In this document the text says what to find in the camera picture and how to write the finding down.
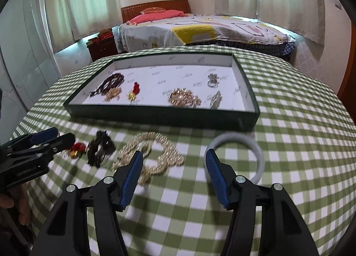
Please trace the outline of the left hand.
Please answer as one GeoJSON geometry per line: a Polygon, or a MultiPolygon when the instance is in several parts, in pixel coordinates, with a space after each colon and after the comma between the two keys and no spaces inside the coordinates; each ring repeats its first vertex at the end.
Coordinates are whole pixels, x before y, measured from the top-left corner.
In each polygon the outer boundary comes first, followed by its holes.
{"type": "Polygon", "coordinates": [[[28,200],[27,183],[1,193],[1,208],[15,207],[19,214],[19,223],[28,226],[31,223],[31,209],[28,200]]]}

